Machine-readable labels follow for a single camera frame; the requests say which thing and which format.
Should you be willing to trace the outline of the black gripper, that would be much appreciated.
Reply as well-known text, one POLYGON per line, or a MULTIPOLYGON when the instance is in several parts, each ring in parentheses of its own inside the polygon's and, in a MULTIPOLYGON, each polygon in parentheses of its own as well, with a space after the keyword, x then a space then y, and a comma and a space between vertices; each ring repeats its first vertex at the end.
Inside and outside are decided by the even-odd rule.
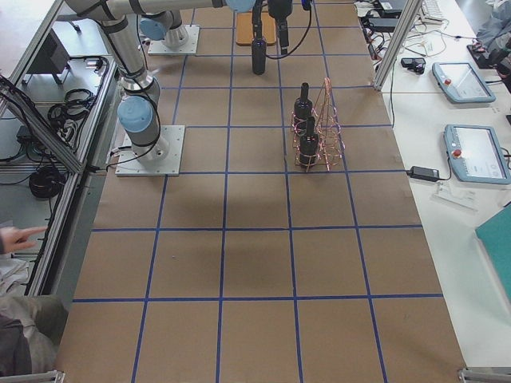
MULTIPOLYGON (((262 23, 263 1, 255 0, 252 7, 252 32, 254 38, 263 37, 262 23)), ((287 17, 292 14, 292 0, 268 0, 267 11, 269 15, 277 20, 277 28, 279 35, 280 54, 287 55, 289 47, 287 17)))

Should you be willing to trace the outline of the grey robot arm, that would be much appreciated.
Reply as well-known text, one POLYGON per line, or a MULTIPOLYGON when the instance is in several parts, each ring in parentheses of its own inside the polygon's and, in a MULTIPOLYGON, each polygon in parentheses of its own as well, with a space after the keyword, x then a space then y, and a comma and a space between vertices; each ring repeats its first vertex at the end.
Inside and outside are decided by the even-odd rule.
POLYGON ((282 54, 287 56, 289 46, 287 18, 291 15, 291 1, 68 1, 67 6, 79 18, 95 22, 121 73, 121 87, 126 97, 117 110, 118 120, 131 140, 131 162, 156 161, 167 154, 168 144, 157 110, 160 86, 149 75, 137 38, 129 32, 128 16, 141 16, 141 29, 152 40, 167 41, 169 35, 185 31, 180 12, 196 8, 230 8, 235 13, 252 12, 255 39, 262 41, 261 14, 267 6, 276 21, 282 54))
POLYGON ((143 14, 139 27, 147 38, 159 41, 171 51, 177 51, 188 42, 188 32, 183 26, 179 11, 143 14))

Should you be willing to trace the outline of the person's pointing hand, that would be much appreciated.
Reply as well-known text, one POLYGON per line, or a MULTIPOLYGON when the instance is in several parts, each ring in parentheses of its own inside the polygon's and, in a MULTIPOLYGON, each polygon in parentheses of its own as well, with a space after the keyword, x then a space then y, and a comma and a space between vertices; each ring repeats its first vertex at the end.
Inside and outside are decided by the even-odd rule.
POLYGON ((28 227, 20 229, 17 227, 1 228, 1 254, 13 253, 20 250, 30 249, 36 242, 30 240, 32 235, 45 232, 47 227, 28 227))

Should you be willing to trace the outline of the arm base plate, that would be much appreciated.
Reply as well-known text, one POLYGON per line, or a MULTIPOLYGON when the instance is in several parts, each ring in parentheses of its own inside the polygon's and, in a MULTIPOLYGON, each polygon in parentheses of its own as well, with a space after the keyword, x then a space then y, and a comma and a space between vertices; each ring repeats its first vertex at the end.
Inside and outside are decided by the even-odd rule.
POLYGON ((199 25, 181 25, 168 31, 163 40, 151 40, 149 55, 195 55, 199 35, 199 25))
POLYGON ((178 176, 184 145, 184 125, 162 125, 160 138, 150 152, 149 148, 131 148, 131 140, 126 133, 123 146, 128 149, 120 152, 115 174, 117 176, 178 176))

